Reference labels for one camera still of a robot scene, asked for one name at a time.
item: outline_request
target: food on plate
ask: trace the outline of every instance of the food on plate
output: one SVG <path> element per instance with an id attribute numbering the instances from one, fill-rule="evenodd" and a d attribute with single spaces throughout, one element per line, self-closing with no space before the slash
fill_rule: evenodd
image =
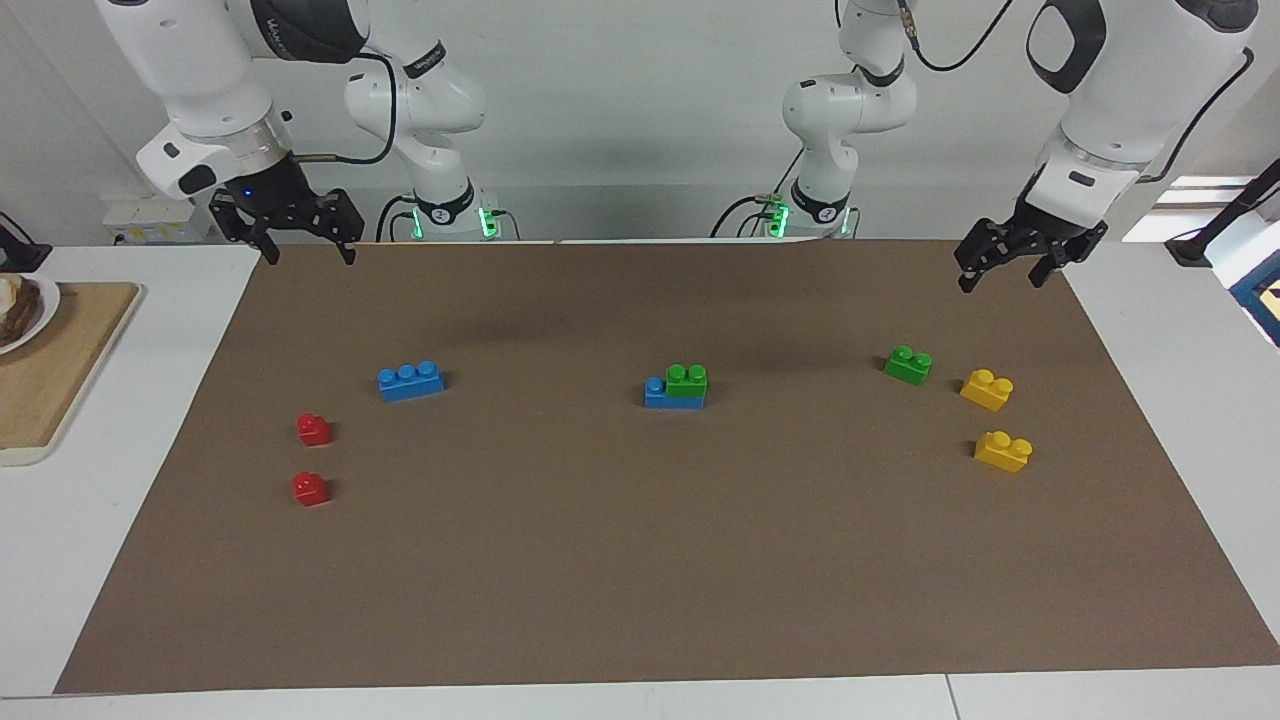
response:
<path id="1" fill-rule="evenodd" d="M 40 316 L 40 287 L 20 275 L 0 275 L 0 346 L 9 345 Z"/>

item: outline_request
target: red lego brick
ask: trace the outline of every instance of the red lego brick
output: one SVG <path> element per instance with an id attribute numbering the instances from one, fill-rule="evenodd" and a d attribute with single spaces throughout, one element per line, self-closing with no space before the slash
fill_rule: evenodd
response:
<path id="1" fill-rule="evenodd" d="M 298 473 L 293 475 L 293 497 L 307 507 L 329 502 L 329 483 L 315 473 Z"/>
<path id="2" fill-rule="evenodd" d="M 329 441 L 333 439 L 333 429 L 320 415 L 311 413 L 298 415 L 298 439 L 310 447 L 329 445 Z"/>

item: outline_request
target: lego brick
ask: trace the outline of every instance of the lego brick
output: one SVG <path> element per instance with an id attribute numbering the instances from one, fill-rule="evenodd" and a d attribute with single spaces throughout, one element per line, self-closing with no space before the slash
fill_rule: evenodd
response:
<path id="1" fill-rule="evenodd" d="M 329 502 L 329 483 L 315 473 L 293 475 L 293 497 L 306 507 Z"/>
<path id="2" fill-rule="evenodd" d="M 672 365 L 667 368 L 667 397 L 707 397 L 707 368 Z"/>
<path id="3" fill-rule="evenodd" d="M 982 436 L 973 456 L 987 465 L 1016 473 L 1027 466 L 1033 450 L 1032 443 L 1025 439 L 1012 439 L 1009 433 L 996 430 Z"/>
<path id="4" fill-rule="evenodd" d="M 378 373 L 378 392 L 387 402 L 399 402 L 444 392 L 444 377 L 435 363 L 424 360 L 416 368 L 402 365 L 399 370 L 384 369 Z"/>
<path id="5" fill-rule="evenodd" d="M 923 384 L 933 369 L 933 357 L 900 345 L 884 363 L 884 374 L 913 386 Z"/>
<path id="6" fill-rule="evenodd" d="M 667 396 L 667 383 L 659 377 L 649 378 L 644 384 L 644 406 L 650 410 L 701 410 L 705 402 L 703 397 Z"/>
<path id="7" fill-rule="evenodd" d="M 306 413 L 298 415 L 298 439 L 307 447 L 329 445 L 333 441 L 333 428 L 320 415 Z"/>
<path id="8" fill-rule="evenodd" d="M 992 413 L 998 413 L 1009 402 L 1014 383 L 1009 378 L 997 378 L 986 368 L 969 373 L 969 379 L 960 388 L 960 397 L 982 405 Z"/>

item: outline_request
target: plate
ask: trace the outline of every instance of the plate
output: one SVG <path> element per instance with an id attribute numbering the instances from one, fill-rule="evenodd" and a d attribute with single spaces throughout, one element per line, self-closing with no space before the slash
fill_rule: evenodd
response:
<path id="1" fill-rule="evenodd" d="M 22 337 L 9 345 L 0 346 L 0 355 L 18 350 L 31 342 L 31 338 L 40 334 L 40 331 L 45 329 L 49 320 L 54 319 L 54 313 L 58 311 L 58 302 L 63 299 L 63 293 L 58 290 L 58 283 L 54 281 L 41 275 L 22 275 L 22 278 L 36 283 L 36 288 L 40 290 L 40 316 L 36 318 L 36 322 L 27 328 L 27 332 Z"/>

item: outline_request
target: black stand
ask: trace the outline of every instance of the black stand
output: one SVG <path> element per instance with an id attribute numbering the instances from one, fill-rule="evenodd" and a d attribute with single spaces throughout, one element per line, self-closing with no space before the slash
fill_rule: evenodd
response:
<path id="1" fill-rule="evenodd" d="M 1208 261 L 1208 258 L 1204 258 L 1208 245 L 1217 240 L 1217 236 L 1222 234 L 1222 231 L 1230 227 L 1240 215 L 1253 210 L 1258 201 L 1262 200 L 1262 196 L 1277 183 L 1280 183 L 1280 158 L 1276 158 L 1276 161 L 1271 163 L 1271 167 L 1262 170 L 1261 176 L 1253 178 L 1253 182 L 1244 186 L 1240 195 L 1230 205 L 1222 208 L 1222 211 L 1210 220 L 1204 225 L 1204 229 L 1197 233 L 1196 237 L 1166 242 L 1165 247 L 1174 256 L 1174 261 L 1184 268 L 1212 268 L 1213 264 Z"/>
<path id="2" fill-rule="evenodd" d="M 51 245 L 36 242 L 23 242 L 15 234 L 0 225 L 0 250 L 4 250 L 5 260 L 0 265 L 0 273 L 35 273 L 45 263 L 45 258 L 54 251 Z"/>

